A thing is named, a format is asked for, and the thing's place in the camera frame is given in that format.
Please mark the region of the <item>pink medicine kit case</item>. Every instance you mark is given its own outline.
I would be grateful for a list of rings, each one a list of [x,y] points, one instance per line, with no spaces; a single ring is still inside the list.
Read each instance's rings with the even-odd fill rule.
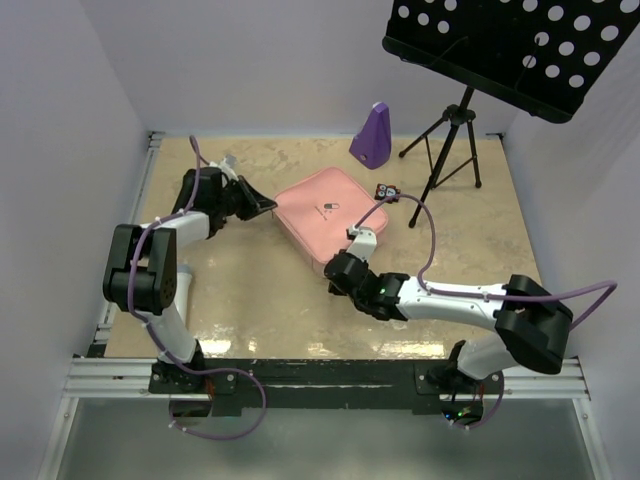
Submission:
[[[376,201],[353,177],[337,167],[317,171],[275,196],[273,211],[282,229],[314,273],[350,241],[347,229]]]

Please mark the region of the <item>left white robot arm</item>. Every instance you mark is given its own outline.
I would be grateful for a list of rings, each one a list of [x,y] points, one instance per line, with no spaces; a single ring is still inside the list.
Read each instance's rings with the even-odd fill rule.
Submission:
[[[205,385],[207,368],[197,359],[199,343],[176,303],[182,290],[178,251],[212,238],[230,216],[248,221],[276,207],[230,168],[208,166],[184,174],[170,215],[114,229],[103,296],[142,322],[159,350],[159,360],[175,365],[171,378],[185,392]]]

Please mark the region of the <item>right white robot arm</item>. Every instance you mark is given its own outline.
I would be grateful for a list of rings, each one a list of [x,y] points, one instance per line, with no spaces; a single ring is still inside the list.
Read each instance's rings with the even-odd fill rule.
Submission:
[[[456,392],[516,365],[548,375],[562,369],[573,313],[528,276],[484,286],[421,282],[405,273],[377,275],[346,252],[329,261],[324,275],[330,293],[378,320],[440,320],[489,331],[454,348],[445,379]]]

